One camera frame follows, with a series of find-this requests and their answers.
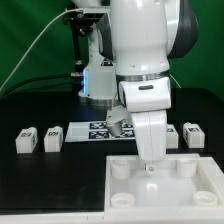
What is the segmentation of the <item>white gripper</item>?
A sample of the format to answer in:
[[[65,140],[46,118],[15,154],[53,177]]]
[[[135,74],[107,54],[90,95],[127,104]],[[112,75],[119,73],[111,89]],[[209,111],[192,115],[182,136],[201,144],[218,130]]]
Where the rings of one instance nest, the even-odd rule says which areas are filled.
[[[171,107],[169,79],[119,83],[119,96],[131,115],[137,150],[146,163],[147,175],[155,172],[153,161],[166,155],[167,112]]]

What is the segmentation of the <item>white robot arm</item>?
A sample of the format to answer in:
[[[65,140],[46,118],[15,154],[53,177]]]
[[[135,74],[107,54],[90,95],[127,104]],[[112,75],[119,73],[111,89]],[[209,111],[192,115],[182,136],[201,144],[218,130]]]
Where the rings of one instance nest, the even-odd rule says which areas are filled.
[[[90,49],[79,97],[107,111],[111,135],[133,125],[140,159],[151,174],[166,155],[167,109],[171,107],[169,60],[185,56],[198,38],[189,0],[72,0],[90,22]]]

